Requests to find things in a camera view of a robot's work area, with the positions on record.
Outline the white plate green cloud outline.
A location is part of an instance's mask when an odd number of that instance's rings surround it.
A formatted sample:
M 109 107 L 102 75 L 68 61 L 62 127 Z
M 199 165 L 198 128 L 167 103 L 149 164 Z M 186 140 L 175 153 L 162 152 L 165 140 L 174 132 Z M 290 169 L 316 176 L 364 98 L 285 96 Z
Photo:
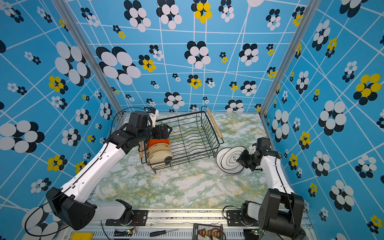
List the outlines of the white plate green cloud outline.
M 245 147 L 223 148 L 216 156 L 216 165 L 224 174 L 235 176 L 240 174 L 244 167 L 237 162 Z

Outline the black wire dish rack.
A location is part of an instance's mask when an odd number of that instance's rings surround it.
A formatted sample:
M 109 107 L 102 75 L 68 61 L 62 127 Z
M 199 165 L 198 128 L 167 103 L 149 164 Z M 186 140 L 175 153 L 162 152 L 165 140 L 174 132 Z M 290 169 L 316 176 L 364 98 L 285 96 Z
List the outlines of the black wire dish rack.
M 172 131 L 168 137 L 172 158 L 153 161 L 150 157 L 150 143 L 140 144 L 141 163 L 158 170 L 215 157 L 224 143 L 219 127 L 207 106 L 193 113 L 174 115 L 158 119 L 157 125 L 168 125 Z

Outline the white plate green rim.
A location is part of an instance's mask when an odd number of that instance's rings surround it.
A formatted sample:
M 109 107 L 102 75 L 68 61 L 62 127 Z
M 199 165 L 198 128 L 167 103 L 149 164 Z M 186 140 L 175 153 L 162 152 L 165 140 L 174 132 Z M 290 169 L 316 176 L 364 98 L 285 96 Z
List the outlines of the white plate green rim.
M 219 161 L 224 173 L 228 175 L 238 175 L 243 171 L 244 167 L 236 162 L 243 150 L 246 150 L 246 148 L 237 146 L 224 153 Z

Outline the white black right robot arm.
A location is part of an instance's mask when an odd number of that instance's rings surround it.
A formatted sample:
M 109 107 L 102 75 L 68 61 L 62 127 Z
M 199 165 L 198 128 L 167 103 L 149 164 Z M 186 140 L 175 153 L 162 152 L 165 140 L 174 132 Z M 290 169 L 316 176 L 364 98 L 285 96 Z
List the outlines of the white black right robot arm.
M 244 150 L 237 162 L 251 171 L 262 170 L 268 190 L 262 203 L 242 204 L 242 222 L 247 226 L 257 223 L 264 231 L 295 239 L 299 236 L 305 201 L 289 186 L 281 157 L 271 149 L 270 139 L 259 138 L 253 146 L 254 153 Z

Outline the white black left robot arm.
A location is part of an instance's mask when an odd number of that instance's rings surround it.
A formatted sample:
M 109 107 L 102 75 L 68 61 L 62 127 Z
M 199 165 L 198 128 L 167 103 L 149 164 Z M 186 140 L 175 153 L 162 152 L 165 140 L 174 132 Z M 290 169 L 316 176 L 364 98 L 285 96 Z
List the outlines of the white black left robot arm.
M 109 170 L 141 142 L 167 139 L 172 131 L 168 125 L 157 125 L 159 111 L 130 114 L 128 123 L 115 130 L 97 155 L 75 177 L 61 188 L 51 188 L 46 198 L 53 214 L 74 230 L 91 222 L 115 220 L 128 225 L 133 219 L 132 206 L 123 200 L 94 204 L 89 197 Z

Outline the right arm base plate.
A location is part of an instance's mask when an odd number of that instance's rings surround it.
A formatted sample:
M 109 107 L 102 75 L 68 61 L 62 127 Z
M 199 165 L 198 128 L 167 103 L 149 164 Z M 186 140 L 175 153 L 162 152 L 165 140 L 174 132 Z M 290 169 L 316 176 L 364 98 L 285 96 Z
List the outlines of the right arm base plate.
M 242 221 L 240 210 L 226 210 L 224 213 L 227 225 L 229 227 L 258 227 L 258 223 L 254 222 L 252 225 L 246 225 Z

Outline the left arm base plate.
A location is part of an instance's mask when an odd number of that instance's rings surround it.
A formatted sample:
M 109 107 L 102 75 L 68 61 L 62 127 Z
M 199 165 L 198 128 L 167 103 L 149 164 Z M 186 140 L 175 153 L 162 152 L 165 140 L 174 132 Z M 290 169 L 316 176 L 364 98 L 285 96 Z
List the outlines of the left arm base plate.
M 106 226 L 145 226 L 148 219 L 148 210 L 131 210 L 127 215 L 118 220 L 108 219 L 105 222 Z

